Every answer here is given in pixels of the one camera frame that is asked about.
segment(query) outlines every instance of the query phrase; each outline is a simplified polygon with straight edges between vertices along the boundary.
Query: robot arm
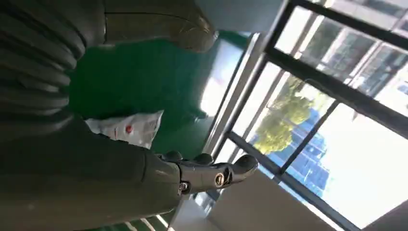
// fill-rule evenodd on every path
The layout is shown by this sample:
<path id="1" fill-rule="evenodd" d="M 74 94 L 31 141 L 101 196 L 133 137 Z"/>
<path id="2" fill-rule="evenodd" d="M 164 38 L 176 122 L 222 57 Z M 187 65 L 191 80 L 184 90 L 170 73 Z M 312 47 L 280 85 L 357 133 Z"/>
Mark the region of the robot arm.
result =
<path id="1" fill-rule="evenodd" d="M 176 207 L 183 194 L 253 173 L 251 156 L 234 165 L 159 158 L 93 134 L 67 107 L 65 71 L 88 47 L 152 38 L 211 47 L 216 32 L 190 1 L 150 2 L 0 2 L 2 230 L 72 231 L 144 218 Z"/>

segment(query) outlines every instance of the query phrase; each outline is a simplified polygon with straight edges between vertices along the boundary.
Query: green epoxy floor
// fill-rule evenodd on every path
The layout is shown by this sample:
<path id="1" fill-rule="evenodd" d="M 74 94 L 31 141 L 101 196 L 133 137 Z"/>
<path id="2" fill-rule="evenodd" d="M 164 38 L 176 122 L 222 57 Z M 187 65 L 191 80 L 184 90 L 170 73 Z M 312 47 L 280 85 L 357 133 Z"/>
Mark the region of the green epoxy floor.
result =
<path id="1" fill-rule="evenodd" d="M 152 150 L 177 150 L 192 158 L 201 152 L 213 121 L 200 108 L 202 95 L 211 78 L 217 91 L 225 91 L 242 54 L 237 38 L 245 46 L 246 39 L 235 33 L 220 33 L 206 53 L 184 51 L 161 40 L 93 48 L 70 73 L 70 107 L 84 118 L 164 110 Z M 220 97 L 212 100 L 218 107 Z M 134 222 L 138 230 L 149 230 Z M 99 230 L 128 228 L 121 224 Z"/>

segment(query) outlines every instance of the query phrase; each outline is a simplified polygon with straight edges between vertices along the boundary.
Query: tree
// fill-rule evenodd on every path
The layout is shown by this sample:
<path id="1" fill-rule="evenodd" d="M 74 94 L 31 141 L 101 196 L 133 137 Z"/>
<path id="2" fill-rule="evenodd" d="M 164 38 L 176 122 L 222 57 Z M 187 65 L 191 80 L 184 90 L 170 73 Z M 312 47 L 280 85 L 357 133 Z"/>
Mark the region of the tree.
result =
<path id="1" fill-rule="evenodd" d="M 254 147 L 260 152 L 267 154 L 286 148 L 292 142 L 293 128 L 309 118 L 312 102 L 296 95 L 303 86 L 304 82 L 295 77 L 288 78 L 256 131 Z"/>

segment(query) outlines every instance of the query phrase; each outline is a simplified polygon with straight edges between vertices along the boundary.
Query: black window frame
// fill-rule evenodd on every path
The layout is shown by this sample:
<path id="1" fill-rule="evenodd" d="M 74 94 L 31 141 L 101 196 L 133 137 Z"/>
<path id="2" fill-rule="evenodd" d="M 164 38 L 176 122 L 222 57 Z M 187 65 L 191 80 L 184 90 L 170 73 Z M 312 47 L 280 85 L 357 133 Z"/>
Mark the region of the black window frame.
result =
<path id="1" fill-rule="evenodd" d="M 223 136 L 221 136 L 219 145 L 213 152 L 213 155 L 214 158 L 216 158 L 220 153 L 222 147 L 224 146 L 224 143 L 227 140 L 232 141 L 237 145 L 237 148 L 234 151 L 235 153 L 238 152 L 238 149 L 242 149 L 247 154 L 251 154 L 256 157 L 259 163 L 274 175 L 273 180 L 275 182 L 284 182 L 293 191 L 295 191 L 306 201 L 319 209 L 324 215 L 333 220 L 344 230 L 359 231 L 361 230 L 360 228 L 358 228 L 355 224 L 346 219 L 342 214 L 334 210 L 325 201 L 311 192 L 311 190 L 309 190 L 306 186 L 304 186 L 294 177 L 288 174 L 286 170 L 296 159 L 296 157 L 301 153 L 301 151 L 306 147 L 309 141 L 311 141 L 324 121 L 327 120 L 329 115 L 341 103 L 353 108 L 356 112 L 371 118 L 377 123 L 389 128 L 405 139 L 408 139 L 408 129 L 405 129 L 408 128 L 408 118 L 382 105 L 372 97 L 361 93 L 357 89 L 353 89 L 350 86 L 347 86 L 344 83 L 336 80 L 334 77 L 316 70 L 314 67 L 309 66 L 301 60 L 293 58 L 290 54 L 283 53 L 282 51 L 276 49 L 275 45 L 277 44 L 280 35 L 282 34 L 289 18 L 291 17 L 296 7 L 302 7 L 304 9 L 310 10 L 315 14 L 322 15 L 375 39 L 380 39 L 383 42 L 408 51 L 408 39 L 402 36 L 394 34 L 390 31 L 386 31 L 377 26 L 373 26 L 359 19 L 355 19 L 343 13 L 325 8 L 322 5 L 309 2 L 307 0 L 288 0 L 287 4 L 284 6 L 282 14 L 278 19 L 278 22 L 275 25 L 275 29 L 272 33 L 272 36 L 270 37 L 268 45 L 264 50 L 265 57 L 260 61 L 260 64 L 254 73 L 254 77 L 250 80 L 246 91 L 243 93 L 242 99 L 238 103 L 237 108 L 231 117 L 231 122 L 228 124 Z M 281 68 L 281 72 L 276 77 L 275 82 L 272 83 L 271 90 L 274 89 L 283 73 L 289 72 L 303 81 L 307 80 L 309 85 L 335 99 L 331 106 L 328 108 L 327 112 L 317 121 L 311 131 L 306 135 L 306 137 L 282 167 L 271 161 L 268 157 L 257 150 L 252 144 L 248 143 L 242 136 L 236 134 L 233 131 L 235 122 L 238 120 L 246 102 L 248 101 L 248 98 L 252 93 L 252 90 L 254 89 L 257 81 L 259 80 L 259 77 L 262 74 L 262 71 L 269 62 Z"/>

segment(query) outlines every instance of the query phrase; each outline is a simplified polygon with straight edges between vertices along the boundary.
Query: building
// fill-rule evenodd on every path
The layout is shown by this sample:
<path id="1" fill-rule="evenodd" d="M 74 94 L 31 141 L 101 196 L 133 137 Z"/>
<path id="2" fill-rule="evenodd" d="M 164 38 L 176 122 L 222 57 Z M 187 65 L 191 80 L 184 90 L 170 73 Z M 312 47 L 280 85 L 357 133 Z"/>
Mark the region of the building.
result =
<path id="1" fill-rule="evenodd" d="M 314 109 L 310 109 L 310 117 L 292 130 L 292 143 L 282 151 L 271 152 L 267 156 L 278 165 L 282 165 L 299 146 L 319 118 L 319 113 Z M 320 197 L 323 195 L 330 174 L 319 162 L 325 153 L 326 143 L 324 138 L 320 134 L 316 134 L 287 170 L 296 180 L 303 183 Z"/>

